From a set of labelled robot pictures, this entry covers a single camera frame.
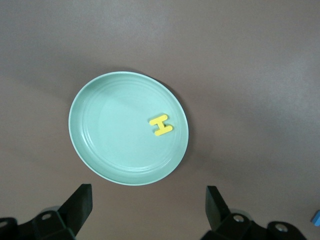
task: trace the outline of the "blue object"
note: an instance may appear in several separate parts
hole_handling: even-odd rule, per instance
[[[150,121],[166,115],[172,130],[156,135]],[[169,175],[188,145],[186,115],[158,81],[134,72],[111,72],[87,83],[69,113],[69,133],[82,161],[123,185],[146,185]]]
[[[312,219],[312,222],[316,227],[320,226],[320,210],[315,214],[314,218]]]

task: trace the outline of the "blue block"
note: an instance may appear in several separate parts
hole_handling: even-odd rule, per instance
[[[316,227],[320,226],[320,210],[316,213],[316,215],[312,219],[312,222]]]

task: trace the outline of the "gray surface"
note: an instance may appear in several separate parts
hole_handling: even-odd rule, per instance
[[[23,223],[92,183],[79,240],[199,239],[205,187],[263,227],[320,228],[320,2],[1,1],[0,213]],[[91,172],[68,134],[73,98],[111,71],[170,86],[190,127],[151,185]]]

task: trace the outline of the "teal plate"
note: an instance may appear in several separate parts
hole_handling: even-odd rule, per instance
[[[150,124],[163,115],[166,120]],[[171,131],[156,135],[169,126]],[[134,186],[169,175],[189,138],[187,118],[175,96],[158,81],[125,71],[98,76],[80,90],[70,109],[69,133],[92,171]]]

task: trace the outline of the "black mechanical part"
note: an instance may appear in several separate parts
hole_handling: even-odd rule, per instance
[[[231,213],[217,187],[206,189],[205,212],[211,226],[201,240],[306,240],[287,222],[272,221],[267,228],[239,213]]]
[[[0,240],[75,240],[92,208],[92,186],[82,184],[58,211],[42,212],[21,225],[15,218],[0,218]]]

